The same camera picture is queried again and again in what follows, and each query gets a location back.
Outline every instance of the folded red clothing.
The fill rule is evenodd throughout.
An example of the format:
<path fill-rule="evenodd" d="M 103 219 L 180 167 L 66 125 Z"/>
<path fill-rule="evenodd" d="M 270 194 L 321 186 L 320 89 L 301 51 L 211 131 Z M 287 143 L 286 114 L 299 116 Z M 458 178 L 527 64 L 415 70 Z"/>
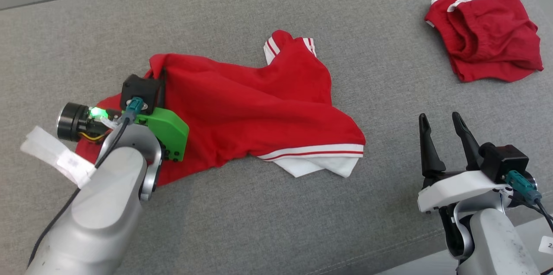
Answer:
<path fill-rule="evenodd" d="M 520 0 L 432 0 L 425 21 L 440 32 L 463 82 L 514 82 L 543 70 L 537 26 Z"/>
<path fill-rule="evenodd" d="M 165 107 L 190 127 L 182 162 L 164 161 L 159 185 L 220 167 L 247 154 L 274 161 L 299 177 L 323 168 L 347 177 L 363 156 L 365 136 L 332 106 L 328 70 L 312 39 L 276 31 L 265 43 L 264 68 L 204 57 L 159 54 L 146 77 L 165 69 Z M 98 107 L 119 109 L 120 94 Z M 85 141 L 77 154 L 95 161 L 99 146 Z"/>

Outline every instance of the led light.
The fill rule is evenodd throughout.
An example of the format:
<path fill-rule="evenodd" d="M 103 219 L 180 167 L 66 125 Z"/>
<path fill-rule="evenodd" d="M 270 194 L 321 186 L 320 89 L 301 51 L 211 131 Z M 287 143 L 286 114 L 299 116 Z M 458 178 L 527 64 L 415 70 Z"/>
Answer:
<path fill-rule="evenodd" d="M 101 108 L 94 107 L 90 109 L 90 116 L 94 118 L 99 116 L 107 117 L 107 112 Z"/>

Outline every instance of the gray tabletop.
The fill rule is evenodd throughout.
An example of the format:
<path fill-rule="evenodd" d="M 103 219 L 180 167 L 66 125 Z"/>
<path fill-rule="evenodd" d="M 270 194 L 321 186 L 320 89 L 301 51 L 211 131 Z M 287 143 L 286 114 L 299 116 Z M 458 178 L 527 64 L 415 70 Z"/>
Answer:
<path fill-rule="evenodd" d="M 416 205 L 421 112 L 450 169 L 466 164 L 453 111 L 480 143 L 516 145 L 553 210 L 553 35 L 534 0 L 522 1 L 540 27 L 545 70 L 512 84 L 459 82 L 423 21 L 430 0 L 59 0 L 0 12 L 0 269 L 24 271 L 73 191 L 19 151 L 35 125 L 54 133 L 66 102 L 116 94 L 156 53 L 263 66 L 275 29 L 315 39 L 334 105 L 367 137 L 365 157 L 347 179 L 294 179 L 247 157 L 159 188 L 118 275 L 372 274 L 444 249 L 440 219 Z"/>

